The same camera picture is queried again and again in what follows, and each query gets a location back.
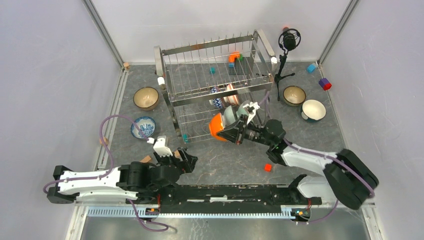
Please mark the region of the white bowl with orange rim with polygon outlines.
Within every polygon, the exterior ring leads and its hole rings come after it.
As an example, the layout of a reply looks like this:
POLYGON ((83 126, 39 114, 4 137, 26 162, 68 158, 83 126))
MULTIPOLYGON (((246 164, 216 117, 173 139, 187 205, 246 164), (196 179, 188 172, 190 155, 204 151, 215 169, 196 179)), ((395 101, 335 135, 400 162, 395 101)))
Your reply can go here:
POLYGON ((225 118, 221 113, 217 113, 213 116, 213 118, 209 122, 209 132, 210 135, 218 141, 227 142, 227 140, 223 137, 218 136, 218 132, 224 130, 226 123, 225 118))

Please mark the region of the white blue floral bowl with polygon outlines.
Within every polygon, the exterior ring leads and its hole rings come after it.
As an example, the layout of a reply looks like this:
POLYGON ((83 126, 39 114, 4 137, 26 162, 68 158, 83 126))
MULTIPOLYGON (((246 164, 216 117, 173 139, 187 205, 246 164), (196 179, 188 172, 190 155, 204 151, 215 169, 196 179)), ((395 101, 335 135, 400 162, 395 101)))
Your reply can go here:
MULTIPOLYGON (((147 138, 153 136, 156 130, 156 122, 152 117, 142 116, 137 118, 134 122, 147 138)), ((130 133, 136 139, 144 139, 134 124, 130 127, 130 133)))

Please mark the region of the dark bowl with lattice band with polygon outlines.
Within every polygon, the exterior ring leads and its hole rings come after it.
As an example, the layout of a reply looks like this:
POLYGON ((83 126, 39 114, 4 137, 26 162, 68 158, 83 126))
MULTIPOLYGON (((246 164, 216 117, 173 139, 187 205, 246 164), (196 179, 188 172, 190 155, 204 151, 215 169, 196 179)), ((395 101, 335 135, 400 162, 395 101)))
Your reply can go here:
POLYGON ((299 86, 290 85, 283 90, 283 100, 289 106, 300 106, 306 98, 306 92, 299 86))

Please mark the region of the copper bowl with floral motif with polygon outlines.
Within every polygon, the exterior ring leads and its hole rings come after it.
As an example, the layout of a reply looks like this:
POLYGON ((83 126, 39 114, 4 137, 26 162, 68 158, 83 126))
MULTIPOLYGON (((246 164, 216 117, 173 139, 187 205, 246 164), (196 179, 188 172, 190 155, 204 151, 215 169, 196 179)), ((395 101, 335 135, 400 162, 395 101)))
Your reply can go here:
POLYGON ((153 87, 143 87, 133 95, 134 104, 143 111, 151 111, 159 104, 159 92, 153 87))

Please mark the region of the blue rimmed small bowl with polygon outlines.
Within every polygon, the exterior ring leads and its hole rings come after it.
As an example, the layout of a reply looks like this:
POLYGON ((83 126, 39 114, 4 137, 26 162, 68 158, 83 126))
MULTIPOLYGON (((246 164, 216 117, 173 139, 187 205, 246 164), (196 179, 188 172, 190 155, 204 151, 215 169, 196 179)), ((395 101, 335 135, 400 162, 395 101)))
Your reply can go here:
POLYGON ((318 100, 306 100, 300 108, 300 116, 307 122, 316 123, 321 121, 327 115, 327 109, 318 100))

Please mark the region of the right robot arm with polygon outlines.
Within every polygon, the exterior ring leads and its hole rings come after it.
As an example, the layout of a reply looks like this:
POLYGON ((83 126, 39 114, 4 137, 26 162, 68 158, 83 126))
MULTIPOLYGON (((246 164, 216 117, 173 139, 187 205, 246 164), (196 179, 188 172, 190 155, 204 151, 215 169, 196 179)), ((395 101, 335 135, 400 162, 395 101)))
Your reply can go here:
POLYGON ((245 140, 268 146, 266 154, 275 164, 297 167, 326 178, 335 198, 346 207, 357 210, 375 196, 379 180, 350 149, 323 152, 301 147, 285 138, 281 121, 268 120, 256 126, 242 114, 231 124, 221 113, 209 122, 209 132, 215 139, 240 145, 245 140))

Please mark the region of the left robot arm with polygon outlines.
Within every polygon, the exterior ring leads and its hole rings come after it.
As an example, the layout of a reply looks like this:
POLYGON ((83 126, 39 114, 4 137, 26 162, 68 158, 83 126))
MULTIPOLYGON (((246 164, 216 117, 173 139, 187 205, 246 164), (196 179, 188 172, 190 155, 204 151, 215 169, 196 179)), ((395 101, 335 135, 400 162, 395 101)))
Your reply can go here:
POLYGON ((192 173, 197 156, 179 147, 170 155, 154 152, 156 162, 133 161, 105 171, 76 172, 64 165, 53 171, 54 180, 43 192, 53 204, 79 202, 159 202, 161 194, 177 188, 183 174, 192 173))

